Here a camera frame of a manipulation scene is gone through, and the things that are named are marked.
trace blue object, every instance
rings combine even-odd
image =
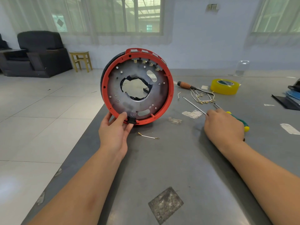
[[[287,94],[295,99],[300,100],[300,92],[297,92],[294,90],[289,90],[289,91],[287,91]]]

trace wooden stool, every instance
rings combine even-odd
[[[78,63],[78,66],[79,66],[79,68],[81,70],[80,60],[84,61],[86,70],[88,72],[89,72],[89,70],[88,70],[88,64],[90,64],[91,70],[93,70],[93,67],[92,67],[92,64],[91,64],[90,55],[89,55],[88,52],[70,52],[70,55],[71,55],[72,62],[73,62],[73,65],[74,65],[74,68],[75,68],[76,72],[78,72],[76,63]]]

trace green and yellow screwdriver handle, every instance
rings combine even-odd
[[[244,131],[245,131],[245,132],[248,132],[248,131],[249,131],[249,129],[250,129],[250,128],[249,128],[249,125],[248,125],[245,121],[243,121],[242,119],[239,119],[239,118],[235,117],[230,111],[227,111],[226,113],[231,114],[232,117],[234,117],[234,118],[236,118],[237,120],[241,121],[241,122],[244,124]]]

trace red ring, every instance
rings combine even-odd
[[[132,49],[136,49],[136,50],[138,50],[138,52],[130,52]],[[107,68],[107,70],[103,76],[102,88],[101,88],[102,97],[103,97],[103,101],[104,101],[105,105],[107,106],[108,110],[114,117],[118,117],[119,113],[116,112],[115,109],[112,107],[110,100],[109,100],[109,96],[107,94],[107,85],[108,85],[108,80],[109,80],[108,76],[109,76],[110,72],[113,70],[113,68],[115,66],[117,66],[119,63],[122,63],[124,61],[130,60],[133,58],[150,59],[150,60],[156,62],[158,65],[160,65],[163,68],[163,70],[166,74],[166,77],[168,78],[168,83],[169,83],[169,93],[168,93],[167,100],[166,100],[165,104],[163,105],[163,107],[158,112],[156,112],[156,114],[154,114],[151,117],[146,118],[144,120],[136,120],[137,125],[149,124],[149,123],[155,121],[156,119],[160,118],[166,112],[166,110],[169,108],[169,106],[172,102],[173,94],[174,94],[173,78],[172,78],[169,68],[164,63],[164,61],[162,61],[162,58],[160,56],[156,57],[155,55],[153,55],[152,51],[147,50],[149,53],[145,53],[145,52],[142,52],[142,50],[146,50],[146,49],[141,49],[141,48],[127,49],[124,55],[122,55],[119,58],[117,58],[116,60],[114,60],[112,62],[112,64]]]

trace hand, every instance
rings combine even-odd
[[[101,122],[99,128],[100,148],[110,150],[123,159],[127,153],[127,136],[133,124],[124,124],[124,120],[127,118],[126,112],[109,121],[111,116],[112,114],[109,112]]]
[[[222,109],[209,110],[204,130],[211,142],[223,153],[224,148],[244,139],[244,125]]]

